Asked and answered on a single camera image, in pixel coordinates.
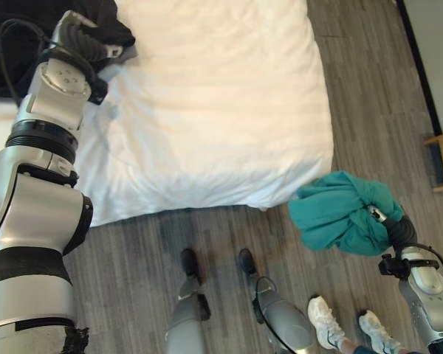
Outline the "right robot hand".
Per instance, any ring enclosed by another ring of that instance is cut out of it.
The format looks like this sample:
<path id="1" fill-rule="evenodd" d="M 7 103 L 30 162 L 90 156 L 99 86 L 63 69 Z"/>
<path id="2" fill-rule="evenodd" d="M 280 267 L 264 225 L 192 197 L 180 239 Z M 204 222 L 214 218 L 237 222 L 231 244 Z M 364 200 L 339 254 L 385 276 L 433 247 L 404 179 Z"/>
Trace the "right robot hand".
<path id="1" fill-rule="evenodd" d="M 417 233 L 413 223 L 407 215 L 403 215 L 399 221 L 387 218 L 385 214 L 375 206 L 368 206 L 372 217 L 381 223 L 387 232 L 388 239 L 396 253 L 418 242 Z"/>

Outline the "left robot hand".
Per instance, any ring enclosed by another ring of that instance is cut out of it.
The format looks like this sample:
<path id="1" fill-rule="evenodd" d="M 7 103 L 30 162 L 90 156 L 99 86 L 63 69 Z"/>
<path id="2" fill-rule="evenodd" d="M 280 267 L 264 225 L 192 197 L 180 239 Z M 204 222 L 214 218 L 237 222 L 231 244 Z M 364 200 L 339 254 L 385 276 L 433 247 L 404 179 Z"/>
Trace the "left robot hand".
<path id="1" fill-rule="evenodd" d="M 85 33 L 84 27 L 94 29 L 97 25 L 79 13 L 67 10 L 56 25 L 52 41 L 64 49 L 76 52 L 91 63 L 116 59 L 123 54 L 122 46 L 103 44 Z"/>

